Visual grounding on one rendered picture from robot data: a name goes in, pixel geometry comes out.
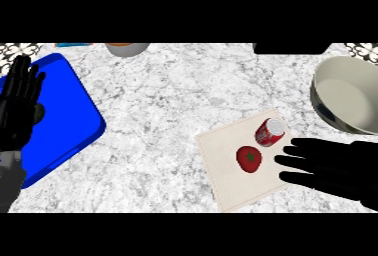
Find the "beige placemat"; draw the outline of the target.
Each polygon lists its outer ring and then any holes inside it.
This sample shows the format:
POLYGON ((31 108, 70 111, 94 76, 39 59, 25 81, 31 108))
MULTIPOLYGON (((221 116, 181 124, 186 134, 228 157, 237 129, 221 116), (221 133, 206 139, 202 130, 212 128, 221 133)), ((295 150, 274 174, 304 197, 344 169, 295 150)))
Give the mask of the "beige placemat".
POLYGON ((279 172, 295 171, 295 169, 279 165, 273 159, 276 155, 283 155, 282 149, 292 139, 276 109, 268 109, 212 129, 199 134, 194 139, 221 212, 231 212, 289 186, 279 179, 279 172), (280 121, 285 135, 270 147, 262 147, 255 141, 254 134, 267 118, 280 121), (255 147, 261 153, 261 164, 254 173, 246 173, 236 162, 236 151, 242 146, 255 147))

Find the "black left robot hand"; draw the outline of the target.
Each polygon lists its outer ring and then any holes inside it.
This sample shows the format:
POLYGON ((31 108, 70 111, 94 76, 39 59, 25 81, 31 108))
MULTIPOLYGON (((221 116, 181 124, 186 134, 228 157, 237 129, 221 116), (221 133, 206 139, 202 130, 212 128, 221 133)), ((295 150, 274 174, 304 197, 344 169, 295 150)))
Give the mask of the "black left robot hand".
POLYGON ((0 151, 19 151, 29 141, 44 77, 31 58, 17 56, 0 93, 0 151))

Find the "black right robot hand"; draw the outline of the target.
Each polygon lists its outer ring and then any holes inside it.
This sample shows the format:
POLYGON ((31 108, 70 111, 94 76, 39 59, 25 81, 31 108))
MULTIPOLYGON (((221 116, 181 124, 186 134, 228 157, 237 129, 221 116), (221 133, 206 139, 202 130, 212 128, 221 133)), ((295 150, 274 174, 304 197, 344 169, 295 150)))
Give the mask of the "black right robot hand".
POLYGON ((283 152, 286 156, 276 155, 274 162, 302 173, 282 171, 282 181, 358 201, 378 211, 378 143, 293 138, 283 152))

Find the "black appliance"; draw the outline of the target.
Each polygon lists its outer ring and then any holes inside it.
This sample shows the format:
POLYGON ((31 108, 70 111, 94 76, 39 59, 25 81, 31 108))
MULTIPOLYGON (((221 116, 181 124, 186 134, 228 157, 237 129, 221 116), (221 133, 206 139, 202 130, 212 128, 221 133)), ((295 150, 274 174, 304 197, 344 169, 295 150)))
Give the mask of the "black appliance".
POLYGON ((254 43, 254 53, 259 55, 319 55, 329 43, 254 43))

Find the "blue cutting board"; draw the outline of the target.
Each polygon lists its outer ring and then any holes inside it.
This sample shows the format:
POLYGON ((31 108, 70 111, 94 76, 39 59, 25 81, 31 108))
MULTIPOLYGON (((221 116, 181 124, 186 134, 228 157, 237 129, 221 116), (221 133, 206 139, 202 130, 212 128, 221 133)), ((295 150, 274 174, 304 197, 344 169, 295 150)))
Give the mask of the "blue cutting board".
POLYGON ((54 168, 88 146, 104 131, 104 120, 65 57, 53 53, 39 60, 45 73, 36 103, 44 118, 32 126, 31 138, 19 150, 23 187, 29 187, 54 168))

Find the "grey bowl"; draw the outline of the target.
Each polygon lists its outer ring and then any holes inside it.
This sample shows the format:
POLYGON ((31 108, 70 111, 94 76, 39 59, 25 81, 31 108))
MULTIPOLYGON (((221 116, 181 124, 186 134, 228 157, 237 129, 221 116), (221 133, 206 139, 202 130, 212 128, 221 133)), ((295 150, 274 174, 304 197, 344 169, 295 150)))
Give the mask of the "grey bowl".
POLYGON ((378 66, 352 57, 326 59, 313 74, 310 102, 335 129, 378 135, 378 66))

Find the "dark green round object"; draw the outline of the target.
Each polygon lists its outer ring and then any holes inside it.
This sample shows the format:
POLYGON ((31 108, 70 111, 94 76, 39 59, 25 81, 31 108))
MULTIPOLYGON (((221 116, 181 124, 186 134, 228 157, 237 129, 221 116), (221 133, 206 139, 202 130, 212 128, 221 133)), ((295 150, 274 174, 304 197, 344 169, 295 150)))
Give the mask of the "dark green round object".
POLYGON ((34 125, 39 123, 44 118, 44 106, 41 103, 36 103, 34 106, 34 125))

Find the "red can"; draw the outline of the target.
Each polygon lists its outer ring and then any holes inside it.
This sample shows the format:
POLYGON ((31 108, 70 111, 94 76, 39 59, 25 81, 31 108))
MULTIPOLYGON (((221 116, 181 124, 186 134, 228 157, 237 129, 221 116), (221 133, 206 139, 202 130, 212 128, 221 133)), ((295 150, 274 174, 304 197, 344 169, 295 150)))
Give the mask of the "red can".
POLYGON ((274 118, 267 118, 255 131, 255 141, 259 146, 270 147, 283 137, 283 124, 274 118))

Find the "red tomato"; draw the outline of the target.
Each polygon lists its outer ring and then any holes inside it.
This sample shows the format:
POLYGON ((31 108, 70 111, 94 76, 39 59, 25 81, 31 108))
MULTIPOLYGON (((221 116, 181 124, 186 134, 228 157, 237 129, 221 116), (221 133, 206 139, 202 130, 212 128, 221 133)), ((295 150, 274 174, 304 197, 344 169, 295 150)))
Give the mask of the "red tomato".
POLYGON ((254 173, 261 164, 261 153, 255 147, 242 146, 236 151, 236 162, 246 173, 254 173))

